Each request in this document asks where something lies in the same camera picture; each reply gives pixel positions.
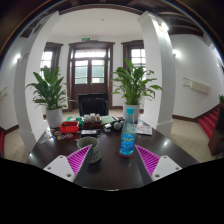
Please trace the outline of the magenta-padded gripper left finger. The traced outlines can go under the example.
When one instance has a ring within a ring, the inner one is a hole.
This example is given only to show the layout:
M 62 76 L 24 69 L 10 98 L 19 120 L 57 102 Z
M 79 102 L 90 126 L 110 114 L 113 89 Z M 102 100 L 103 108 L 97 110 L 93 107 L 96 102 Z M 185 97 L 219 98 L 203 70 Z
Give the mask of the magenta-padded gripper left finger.
M 44 170 L 81 186 L 92 155 L 92 145 L 87 145 L 68 156 L 59 155 Z

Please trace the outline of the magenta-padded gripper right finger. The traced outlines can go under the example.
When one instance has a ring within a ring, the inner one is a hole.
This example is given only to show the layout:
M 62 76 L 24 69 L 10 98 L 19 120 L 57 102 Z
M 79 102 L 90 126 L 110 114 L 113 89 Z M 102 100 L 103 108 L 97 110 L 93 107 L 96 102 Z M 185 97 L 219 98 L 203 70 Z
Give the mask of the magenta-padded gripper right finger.
M 134 154 L 144 185 L 181 170 L 181 167 L 169 156 L 158 156 L 139 145 L 135 146 Z

